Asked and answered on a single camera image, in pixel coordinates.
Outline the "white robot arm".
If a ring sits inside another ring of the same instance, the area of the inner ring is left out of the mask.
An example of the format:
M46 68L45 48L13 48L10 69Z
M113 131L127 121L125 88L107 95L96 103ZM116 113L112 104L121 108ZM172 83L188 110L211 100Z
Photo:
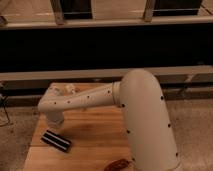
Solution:
M133 69L118 82L62 95L48 87L38 103L49 126L62 125L71 109L117 105L121 108L134 171L182 171L164 95L157 78Z

